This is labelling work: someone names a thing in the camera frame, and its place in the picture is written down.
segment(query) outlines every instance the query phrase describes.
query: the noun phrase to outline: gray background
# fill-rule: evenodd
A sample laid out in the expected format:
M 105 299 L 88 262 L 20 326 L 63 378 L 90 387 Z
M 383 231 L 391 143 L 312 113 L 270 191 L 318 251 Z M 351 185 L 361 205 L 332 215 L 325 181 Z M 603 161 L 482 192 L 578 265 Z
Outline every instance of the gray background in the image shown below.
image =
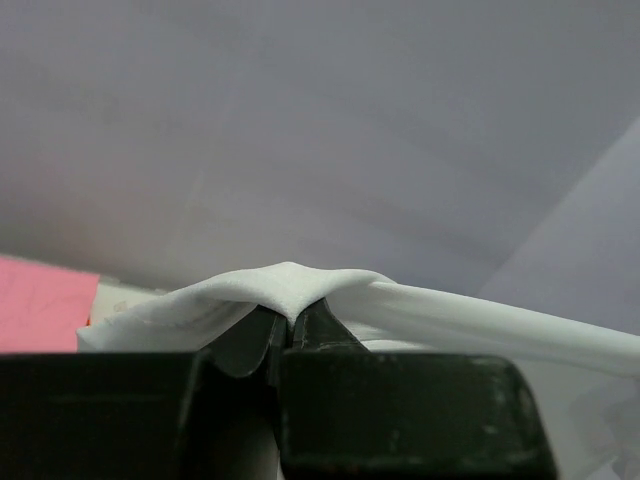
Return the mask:
M 4 0 L 0 251 L 360 267 L 640 333 L 640 2 Z

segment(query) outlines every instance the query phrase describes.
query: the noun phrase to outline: clamp jaw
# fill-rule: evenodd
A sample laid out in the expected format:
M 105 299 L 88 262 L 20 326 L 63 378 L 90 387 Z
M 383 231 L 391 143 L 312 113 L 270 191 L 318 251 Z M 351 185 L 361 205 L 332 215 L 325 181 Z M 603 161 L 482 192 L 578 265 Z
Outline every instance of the clamp jaw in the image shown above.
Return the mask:
M 324 300 L 196 353 L 13 355 L 0 377 L 6 478 L 272 479 L 273 439 L 287 480 L 557 478 L 511 363 L 369 352 Z

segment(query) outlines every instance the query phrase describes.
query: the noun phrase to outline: pink sticky note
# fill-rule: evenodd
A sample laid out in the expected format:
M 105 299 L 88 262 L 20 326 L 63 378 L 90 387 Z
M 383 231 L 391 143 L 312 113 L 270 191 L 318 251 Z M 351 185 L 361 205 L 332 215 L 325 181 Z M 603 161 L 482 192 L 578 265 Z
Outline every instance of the pink sticky note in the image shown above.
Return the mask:
M 0 352 L 75 352 L 99 278 L 0 257 Z

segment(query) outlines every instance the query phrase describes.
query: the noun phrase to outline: white cloth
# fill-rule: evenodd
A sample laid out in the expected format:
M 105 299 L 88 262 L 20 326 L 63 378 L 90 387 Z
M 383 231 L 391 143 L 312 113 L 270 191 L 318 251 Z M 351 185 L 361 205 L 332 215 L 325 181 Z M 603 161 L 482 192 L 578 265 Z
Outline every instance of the white cloth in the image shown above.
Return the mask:
M 258 304 L 293 322 L 324 297 L 334 315 L 370 350 L 423 348 L 514 360 L 533 387 L 565 478 L 585 478 L 615 453 L 614 447 L 598 450 L 589 444 L 591 439 L 580 438 L 576 429 L 584 425 L 576 427 L 575 422 L 598 424 L 591 430 L 599 431 L 600 413 L 633 395 L 633 379 L 640 377 L 640 337 L 398 285 L 369 271 L 318 270 L 288 262 L 228 272 L 79 329 L 78 348 L 196 350 Z M 572 410 L 589 405 L 585 395 L 603 388 L 618 393 L 604 404 L 600 401 L 593 412 L 588 406 Z

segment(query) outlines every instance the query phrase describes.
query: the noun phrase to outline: folded fabric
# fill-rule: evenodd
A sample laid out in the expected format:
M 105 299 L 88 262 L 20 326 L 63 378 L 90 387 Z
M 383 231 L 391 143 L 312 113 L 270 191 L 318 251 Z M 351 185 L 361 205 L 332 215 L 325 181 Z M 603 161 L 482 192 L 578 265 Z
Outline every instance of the folded fabric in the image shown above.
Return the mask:
M 581 438 L 577 417 L 569 412 L 576 402 L 584 403 L 584 395 L 611 382 L 621 392 L 628 390 L 640 377 L 640 337 L 399 285 L 369 271 L 318 270 L 287 262 L 224 273 L 79 329 L 78 349 L 197 350 L 256 305 L 294 322 L 325 297 L 334 315 L 370 350 L 488 353 L 516 362 L 533 387 L 566 478 L 585 478 L 615 454 L 615 445 L 605 448 L 600 442 L 598 447 L 593 439 Z M 596 422 L 600 413 L 596 409 L 578 421 Z

